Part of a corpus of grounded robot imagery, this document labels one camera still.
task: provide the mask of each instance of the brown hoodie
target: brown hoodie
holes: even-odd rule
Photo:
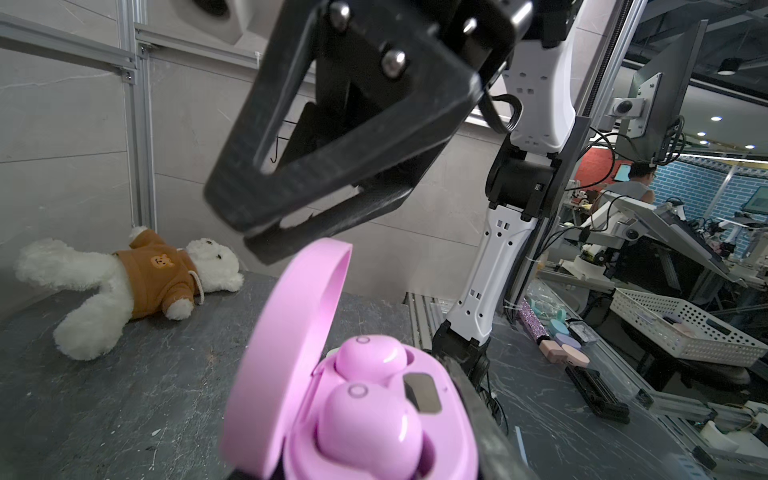
[[[194,303],[199,293],[190,270],[197,273],[189,254],[167,245],[152,230],[141,232],[131,242],[131,250],[115,252],[125,266],[131,289],[134,291],[134,312],[131,318],[163,310],[176,300],[187,299]]]

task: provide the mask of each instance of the circle logo on earbud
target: circle logo on earbud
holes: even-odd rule
[[[361,399],[362,397],[368,395],[368,387],[356,383],[355,385],[349,386],[346,392],[349,393],[349,396],[354,399]]]

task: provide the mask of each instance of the red wall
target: red wall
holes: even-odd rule
[[[628,165],[632,162],[627,160],[616,160],[614,170],[611,172],[610,177],[604,180],[604,184],[615,184],[613,176],[619,169],[620,165]],[[611,168],[611,152],[605,148],[590,148],[581,160],[578,170],[576,170],[576,180],[579,180],[582,185],[593,184],[599,181]],[[594,187],[585,188],[584,190],[600,190],[601,187],[596,185]]]

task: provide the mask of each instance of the teddy bear head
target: teddy bear head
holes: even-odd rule
[[[236,292],[243,286],[243,275],[238,273],[240,261],[229,248],[210,238],[201,238],[192,240],[185,250],[197,268],[205,293]]]

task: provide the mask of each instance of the teddy bear ear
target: teddy bear ear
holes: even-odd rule
[[[222,282],[221,288],[222,290],[226,290],[228,292],[236,292],[243,286],[243,281],[245,281],[243,274],[236,273],[232,278],[224,280]]]

